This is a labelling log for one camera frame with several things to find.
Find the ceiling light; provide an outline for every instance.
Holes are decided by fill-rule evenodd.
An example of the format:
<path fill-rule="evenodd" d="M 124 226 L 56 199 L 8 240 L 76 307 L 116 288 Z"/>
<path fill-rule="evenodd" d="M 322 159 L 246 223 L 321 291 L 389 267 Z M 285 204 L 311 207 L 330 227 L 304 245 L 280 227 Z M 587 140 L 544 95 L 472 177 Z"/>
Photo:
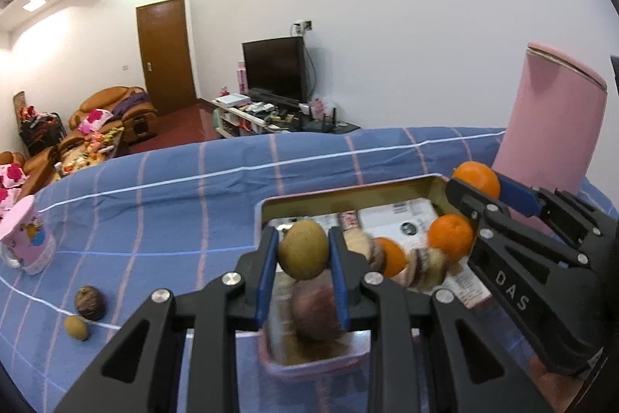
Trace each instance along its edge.
<path fill-rule="evenodd" d="M 30 0 L 30 2 L 26 4 L 26 6 L 24 6 L 24 10 L 32 13 L 33 11 L 38 10 L 44 4 L 47 4 L 46 0 Z"/>

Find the door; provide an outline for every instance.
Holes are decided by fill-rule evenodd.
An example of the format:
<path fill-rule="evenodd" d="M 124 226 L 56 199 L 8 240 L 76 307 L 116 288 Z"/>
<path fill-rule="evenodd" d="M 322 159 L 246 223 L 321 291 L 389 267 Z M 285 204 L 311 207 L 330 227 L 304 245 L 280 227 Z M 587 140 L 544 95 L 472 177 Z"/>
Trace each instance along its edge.
<path fill-rule="evenodd" d="M 161 116 L 195 105 L 185 0 L 141 6 L 136 11 L 142 67 L 153 105 Z"/>

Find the television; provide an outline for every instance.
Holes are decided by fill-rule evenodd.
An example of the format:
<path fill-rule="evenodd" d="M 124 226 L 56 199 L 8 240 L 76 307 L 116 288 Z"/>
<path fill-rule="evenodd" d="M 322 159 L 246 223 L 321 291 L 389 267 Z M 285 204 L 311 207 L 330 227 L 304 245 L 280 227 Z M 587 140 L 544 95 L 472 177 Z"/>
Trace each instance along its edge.
<path fill-rule="evenodd" d="M 307 102 L 302 37 L 243 43 L 247 87 L 253 100 L 298 106 Z"/>

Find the yellow-green fruit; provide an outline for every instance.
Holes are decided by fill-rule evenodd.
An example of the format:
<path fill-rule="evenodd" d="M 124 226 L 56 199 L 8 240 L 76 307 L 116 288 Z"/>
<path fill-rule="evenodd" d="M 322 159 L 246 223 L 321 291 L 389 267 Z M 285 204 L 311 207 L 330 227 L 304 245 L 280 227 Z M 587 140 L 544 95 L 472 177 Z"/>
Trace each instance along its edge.
<path fill-rule="evenodd" d="M 77 315 L 69 315 L 64 319 L 64 328 L 69 333 L 69 336 L 79 341 L 86 341 L 88 339 L 88 326 L 81 317 Z"/>
<path fill-rule="evenodd" d="M 293 224 L 279 243 L 277 261 L 293 279 L 315 279 L 329 265 L 326 233 L 314 221 Z"/>

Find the blue gripper pad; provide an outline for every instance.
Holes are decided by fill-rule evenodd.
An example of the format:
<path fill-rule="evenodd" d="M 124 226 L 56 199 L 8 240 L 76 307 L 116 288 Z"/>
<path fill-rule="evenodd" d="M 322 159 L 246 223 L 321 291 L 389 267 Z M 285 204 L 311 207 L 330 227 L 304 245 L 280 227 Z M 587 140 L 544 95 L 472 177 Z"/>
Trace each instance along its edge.
<path fill-rule="evenodd" d="M 348 292 L 346 291 L 346 282 L 344 280 L 344 269 L 342 267 L 342 258 L 337 247 L 337 241 L 333 235 L 333 228 L 329 230 L 329 252 L 330 252 L 330 268 L 331 278 L 333 280 L 333 294 L 335 297 L 335 310 L 337 318 L 342 325 L 342 329 L 348 331 L 351 326 L 351 316 L 348 307 Z"/>
<path fill-rule="evenodd" d="M 256 293 L 256 322 L 258 327 L 262 327 L 268 315 L 268 307 L 270 306 L 270 298 L 273 292 L 273 282 L 275 281 L 275 268 L 277 266 L 277 246 L 279 244 L 279 233 L 275 231 L 270 237 L 268 250 L 260 282 L 258 283 L 258 292 Z"/>
<path fill-rule="evenodd" d="M 539 217 L 542 213 L 542 204 L 537 199 L 535 192 L 528 186 L 510 179 L 496 172 L 501 183 L 501 196 L 499 200 L 522 215 L 527 217 Z"/>

